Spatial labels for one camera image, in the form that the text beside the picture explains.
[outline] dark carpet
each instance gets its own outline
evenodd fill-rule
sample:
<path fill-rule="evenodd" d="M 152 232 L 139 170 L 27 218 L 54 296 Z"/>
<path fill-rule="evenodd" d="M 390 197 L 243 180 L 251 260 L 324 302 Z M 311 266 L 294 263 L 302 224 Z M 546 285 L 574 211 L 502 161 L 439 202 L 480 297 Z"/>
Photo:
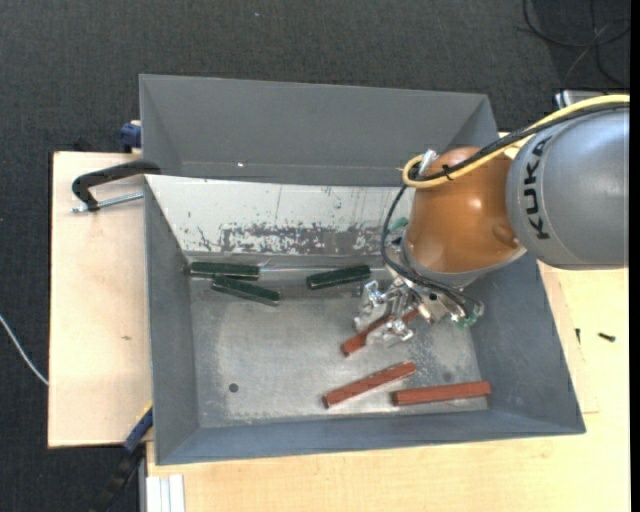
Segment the dark carpet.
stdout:
<path fill-rule="evenodd" d="M 552 43 L 513 0 L 0 0 L 0 313 L 46 374 L 48 152 L 120 150 L 139 73 L 485 93 L 514 129 L 561 86 L 629 87 L 630 34 L 604 37 L 630 5 L 534 0 Z M 3 331 L 0 368 L 0 511 L 86 510 L 118 449 L 48 451 L 47 390 Z M 114 510 L 135 509 L 133 488 Z"/>

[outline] brown wooden stick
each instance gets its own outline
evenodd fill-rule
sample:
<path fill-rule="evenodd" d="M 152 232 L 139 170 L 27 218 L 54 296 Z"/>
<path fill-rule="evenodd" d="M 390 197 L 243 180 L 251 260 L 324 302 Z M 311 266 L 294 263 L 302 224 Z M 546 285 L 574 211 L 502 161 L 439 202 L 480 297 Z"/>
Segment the brown wooden stick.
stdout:
<path fill-rule="evenodd" d="M 416 365 L 411 361 L 392 366 L 381 372 L 374 373 L 369 377 L 365 377 L 351 384 L 347 384 L 341 388 L 330 391 L 322 397 L 322 403 L 328 409 L 329 407 L 339 404 L 344 400 L 348 400 L 354 396 L 366 393 L 372 389 L 375 389 L 383 384 L 388 384 L 394 380 L 404 379 L 409 375 L 413 375 L 416 372 Z"/>
<path fill-rule="evenodd" d="M 391 393 L 391 400 L 395 405 L 414 405 L 458 398 L 473 398 L 491 394 L 491 386 L 486 380 L 449 384 L 446 386 L 432 386 L 428 388 L 403 389 Z"/>
<path fill-rule="evenodd" d="M 410 313 L 407 313 L 402 317 L 402 321 L 405 323 L 410 322 L 416 316 L 418 316 L 418 314 L 419 314 L 419 311 L 417 309 L 414 311 L 411 311 Z M 347 341 L 345 341 L 340 346 L 340 350 L 342 350 L 342 353 L 345 355 L 345 357 L 350 356 L 356 350 L 360 350 L 362 347 L 364 347 L 367 344 L 367 336 L 369 336 L 369 334 L 375 331 L 378 327 L 388 322 L 389 318 L 390 317 L 387 316 L 387 317 L 384 317 L 382 320 L 378 320 L 377 322 L 372 323 L 364 331 L 356 334 L 353 338 L 349 338 Z"/>

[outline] black cable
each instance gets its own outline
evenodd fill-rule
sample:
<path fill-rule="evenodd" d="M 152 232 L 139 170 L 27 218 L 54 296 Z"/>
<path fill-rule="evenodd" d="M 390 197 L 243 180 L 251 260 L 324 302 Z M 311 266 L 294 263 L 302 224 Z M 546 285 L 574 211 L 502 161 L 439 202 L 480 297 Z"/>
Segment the black cable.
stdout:
<path fill-rule="evenodd" d="M 594 0 L 590 0 L 589 1 L 589 13 L 591 14 L 591 27 L 593 29 L 593 33 L 596 34 L 598 32 L 598 24 L 596 23 L 596 8 L 595 8 Z M 627 18 L 619 18 L 619 20 L 627 21 Z M 623 37 L 624 35 L 626 35 L 630 31 L 631 31 L 631 24 L 629 24 L 629 26 L 626 28 L 626 30 L 623 30 L 620 34 L 618 34 L 616 37 L 610 39 L 607 42 L 611 43 L 613 41 L 617 41 L 618 39 L 620 39 L 621 37 Z M 596 56 L 596 65 L 598 66 L 598 70 L 606 78 L 608 78 L 610 81 L 612 81 L 613 83 L 615 83 L 619 87 L 624 87 L 624 83 L 623 83 L 622 80 L 619 80 L 618 78 L 614 77 L 611 73 L 609 73 L 605 69 L 604 64 L 602 62 L 602 55 L 600 54 L 600 46 L 602 44 L 603 43 L 596 42 L 595 48 L 594 48 L 594 51 L 595 51 L 595 54 L 596 54 L 595 55 Z"/>
<path fill-rule="evenodd" d="M 467 301 L 473 302 L 477 306 L 482 307 L 482 303 L 477 301 L 473 297 L 470 297 L 465 293 L 462 293 L 461 291 L 451 288 L 449 286 L 446 286 L 442 283 L 428 279 L 418 274 L 417 272 L 414 272 L 413 270 L 410 270 L 396 263 L 387 254 L 386 240 L 387 240 L 387 236 L 389 235 L 389 223 L 391 222 L 391 217 L 393 216 L 393 212 L 395 211 L 396 206 L 400 202 L 400 199 L 402 198 L 402 195 L 407 190 L 407 188 L 408 188 L 407 185 L 403 185 L 400 188 L 400 191 L 398 192 L 395 199 L 391 203 L 391 206 L 389 207 L 389 212 L 387 213 L 387 217 L 385 218 L 384 224 L 382 226 L 382 236 L 380 239 L 380 253 L 382 254 L 382 259 L 384 260 L 385 264 L 387 264 L 391 269 L 393 269 L 398 275 L 404 277 L 405 279 L 408 279 L 412 283 L 415 283 L 418 286 L 421 286 L 423 288 L 428 288 L 430 290 L 440 292 L 446 295 L 449 299 L 451 299 L 458 306 L 460 306 L 465 311 L 465 313 L 466 313 L 466 310 L 464 308 L 464 304 Z"/>
<path fill-rule="evenodd" d="M 595 4 L 593 0 L 590 0 L 589 2 L 589 13 L 591 16 L 591 26 L 593 29 L 593 33 L 595 34 L 595 37 L 586 43 L 575 43 L 575 42 L 570 42 L 570 41 L 562 41 L 559 39 L 555 39 L 554 37 L 549 36 L 548 34 L 545 34 L 544 32 L 542 32 L 541 30 L 539 30 L 531 21 L 531 17 L 529 16 L 529 10 L 527 7 L 527 1 L 528 0 L 522 0 L 522 15 L 523 18 L 527 24 L 527 27 L 529 28 L 529 30 L 535 34 L 536 36 L 538 36 L 539 38 L 541 38 L 543 41 L 546 41 L 548 43 L 551 44 L 555 44 L 557 46 L 563 46 L 565 48 L 583 48 L 584 51 L 573 61 L 573 63 L 571 64 L 571 66 L 569 67 L 569 71 L 567 71 L 567 73 L 565 74 L 564 80 L 563 82 L 565 82 L 565 84 L 563 84 L 566 87 L 566 81 L 569 77 L 569 75 L 573 72 L 573 70 L 575 69 L 575 67 L 580 63 L 580 61 L 582 59 L 584 59 L 584 57 L 589 53 L 589 51 L 591 49 L 594 50 L 595 53 L 595 62 L 596 65 L 598 67 L 598 70 L 600 71 L 600 73 L 602 73 L 608 80 L 611 80 L 612 82 L 614 82 L 616 85 L 620 86 L 620 87 L 624 87 L 624 83 L 622 80 L 619 80 L 618 78 L 614 77 L 611 73 L 609 73 L 603 63 L 602 63 L 602 57 L 601 57 L 601 53 L 600 53 L 600 48 L 604 45 L 613 43 L 614 41 L 617 41 L 618 39 L 624 37 L 626 34 L 628 34 L 629 32 L 631 32 L 631 20 L 628 16 L 625 17 L 621 17 L 621 18 L 616 18 L 615 20 L 612 20 L 608 23 L 606 23 L 601 29 L 598 29 L 597 23 L 595 21 Z M 607 38 L 607 39 L 600 39 L 602 34 L 604 34 L 606 31 L 609 30 L 609 28 L 611 28 L 612 25 L 616 24 L 616 23 L 620 23 L 620 22 L 627 22 L 627 27 L 624 28 L 623 30 L 621 30 L 619 33 Z"/>
<path fill-rule="evenodd" d="M 491 144 L 485 146 L 480 151 L 470 156 L 466 160 L 459 162 L 455 165 L 449 166 L 442 171 L 430 174 L 429 176 L 423 178 L 420 181 L 431 181 L 431 180 L 435 180 L 443 177 L 448 177 L 449 179 L 451 179 L 448 176 L 451 173 L 466 167 L 467 165 L 479 160 L 480 158 L 483 158 L 484 156 L 490 153 L 493 153 L 494 151 L 497 151 L 502 148 L 506 148 L 507 146 L 513 144 L 514 142 L 518 142 L 519 140 L 529 137 L 530 135 L 534 135 L 535 133 L 545 130 L 546 128 L 551 128 L 552 126 L 555 126 L 557 124 L 564 123 L 566 121 L 571 121 L 573 119 L 578 119 L 580 117 L 588 116 L 597 112 L 602 112 L 606 110 L 615 110 L 617 108 L 628 108 L 628 107 L 629 107 L 629 104 L 624 102 L 593 105 L 591 107 L 586 107 L 582 110 L 578 110 L 566 116 L 553 119 L 552 121 L 547 121 L 546 123 L 542 123 L 535 127 L 520 128 L 519 130 L 515 130 L 509 133 L 508 135 L 505 135 L 504 137 L 496 140 L 495 142 L 492 142 Z"/>

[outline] wooden table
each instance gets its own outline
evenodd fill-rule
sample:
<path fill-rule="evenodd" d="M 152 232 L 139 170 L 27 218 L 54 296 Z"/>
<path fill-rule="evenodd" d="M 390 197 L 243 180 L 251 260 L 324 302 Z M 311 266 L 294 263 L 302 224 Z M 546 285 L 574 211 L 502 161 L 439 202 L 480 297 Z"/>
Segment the wooden table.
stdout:
<path fill-rule="evenodd" d="M 151 396 L 142 203 L 69 213 L 73 178 L 131 158 L 54 157 L 52 448 L 122 442 Z M 156 466 L 149 443 L 149 475 L 183 474 L 192 512 L 630 510 L 628 271 L 541 270 L 586 434 L 180 466 Z"/>

